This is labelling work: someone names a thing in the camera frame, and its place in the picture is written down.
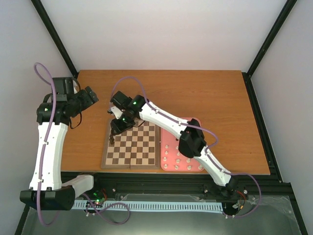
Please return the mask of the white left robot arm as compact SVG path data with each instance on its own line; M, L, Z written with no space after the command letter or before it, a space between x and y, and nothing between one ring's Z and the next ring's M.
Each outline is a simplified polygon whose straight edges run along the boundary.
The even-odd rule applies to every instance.
M75 198L86 192L98 196L102 185L93 176L83 174L62 183L61 159L71 119L98 101L90 88L75 88L75 78L53 79L55 95L47 94L37 109L39 145L35 170L27 190L20 192L20 201L34 209L69 211Z

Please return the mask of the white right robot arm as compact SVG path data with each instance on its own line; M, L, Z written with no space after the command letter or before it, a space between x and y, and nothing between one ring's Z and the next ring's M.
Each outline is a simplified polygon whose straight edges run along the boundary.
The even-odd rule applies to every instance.
M237 180L213 155L204 137L205 129L194 118L190 121L176 117L157 107L146 97L126 96L121 91L115 93L108 113L114 115L111 121L111 135L119 135L135 125L135 119L147 121L171 133L178 141L179 152L195 159L210 174L216 184L214 193L230 199L236 190Z

